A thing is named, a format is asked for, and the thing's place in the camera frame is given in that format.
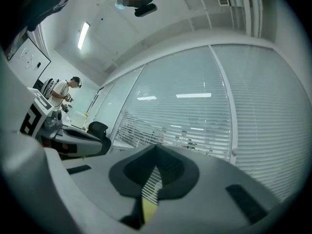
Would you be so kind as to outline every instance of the desk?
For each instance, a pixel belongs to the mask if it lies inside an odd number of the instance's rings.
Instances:
[[[88,131],[88,128],[84,125],[83,128],[79,128],[79,127],[76,127],[76,126],[73,126],[71,124],[71,119],[70,119],[70,115],[65,113],[64,111],[62,111],[62,123],[64,126],[68,126],[68,127],[74,127],[74,128],[77,128],[79,130],[83,130],[84,132],[87,132]]]

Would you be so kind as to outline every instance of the black panel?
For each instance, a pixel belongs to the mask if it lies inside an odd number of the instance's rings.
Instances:
[[[37,97],[40,104],[44,106],[46,110],[49,110],[50,108],[52,108],[51,104],[40,92],[34,93],[34,95]]]
[[[32,136],[35,128],[41,118],[41,113],[38,111],[38,109],[34,106],[34,104],[31,105],[30,110],[34,113],[35,119],[33,120],[32,123],[29,122],[30,120],[30,115],[27,113],[25,116],[25,119],[23,121],[23,124],[20,127],[20,132],[23,134],[27,134]]]
[[[41,91],[42,87],[43,87],[43,82],[42,82],[41,80],[38,79],[38,80],[36,81],[36,83],[35,83],[35,85],[34,85],[33,88],[38,89],[39,91]]]
[[[267,215],[261,205],[242,186],[231,185],[226,190],[250,224],[255,224]]]
[[[135,16],[136,17],[144,17],[150,13],[153,13],[157,10],[157,6],[153,3],[149,4],[149,5],[146,5],[146,6],[142,6],[138,9],[136,9],[136,12],[135,12]]]
[[[68,173],[71,174],[77,174],[77,173],[81,173],[87,170],[90,170],[91,167],[88,165],[83,165],[83,166],[77,166],[77,167],[73,167],[73,168],[69,168],[67,169]]]

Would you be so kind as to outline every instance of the ceiling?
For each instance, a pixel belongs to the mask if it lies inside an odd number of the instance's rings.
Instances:
[[[110,73],[133,56],[165,39],[211,27],[244,29],[243,8],[231,14],[219,0],[154,0],[158,10],[143,18],[134,8],[119,10],[113,0],[70,0],[44,22],[48,48],[101,85]],[[77,48],[84,22],[91,26],[82,50]]]

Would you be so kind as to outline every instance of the office chair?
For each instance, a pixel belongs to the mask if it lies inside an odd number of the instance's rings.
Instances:
[[[105,124],[101,122],[94,121],[90,123],[87,133],[99,138],[102,141],[102,149],[99,153],[95,155],[90,155],[88,157],[105,155],[108,152],[108,150],[111,148],[112,142],[108,137],[106,137],[107,129],[108,129],[108,126],[106,126]]]

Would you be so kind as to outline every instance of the wall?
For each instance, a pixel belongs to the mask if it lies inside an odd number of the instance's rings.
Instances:
[[[45,82],[47,79],[65,79],[70,80],[73,76],[78,76],[81,79],[82,86],[87,86],[92,89],[99,89],[99,86],[86,77],[82,72],[71,65],[67,60],[65,60],[58,52],[55,50],[50,52],[51,63],[44,70],[44,72],[39,77],[39,80]],[[79,89],[69,89],[69,93],[74,98],[79,95]]]
[[[312,101],[311,42],[295,13],[285,2],[276,0],[277,26],[275,44],[285,53]]]
[[[32,88],[49,63],[50,60],[30,39],[27,39],[15,52],[8,65],[26,87]]]
[[[225,43],[257,44],[259,46],[274,47],[267,40],[248,37],[241,31],[226,29],[197,30],[170,38],[134,56],[131,60],[112,72],[103,85],[124,75],[130,70],[158,58],[191,48],[207,46],[208,44]]]

